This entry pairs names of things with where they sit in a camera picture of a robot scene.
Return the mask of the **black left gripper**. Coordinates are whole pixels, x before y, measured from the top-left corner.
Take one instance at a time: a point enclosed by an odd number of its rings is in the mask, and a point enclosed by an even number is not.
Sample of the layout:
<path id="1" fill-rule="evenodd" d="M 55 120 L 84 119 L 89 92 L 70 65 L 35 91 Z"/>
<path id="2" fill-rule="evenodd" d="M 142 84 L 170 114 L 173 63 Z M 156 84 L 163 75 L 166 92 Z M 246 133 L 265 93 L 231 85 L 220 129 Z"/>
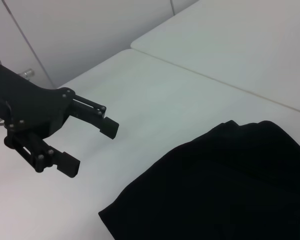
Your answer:
<path id="1" fill-rule="evenodd" d="M 70 178 L 78 174 L 78 159 L 48 145 L 34 132 L 27 132 L 38 130 L 44 138 L 51 136 L 67 120 L 68 108 L 70 116 L 95 126 L 112 140 L 116 137 L 120 125 L 105 116 L 104 105 L 78 96 L 67 87 L 39 87 L 0 65 L 0 119 L 8 129 L 4 144 L 17 151 L 37 173 L 55 165 Z"/>

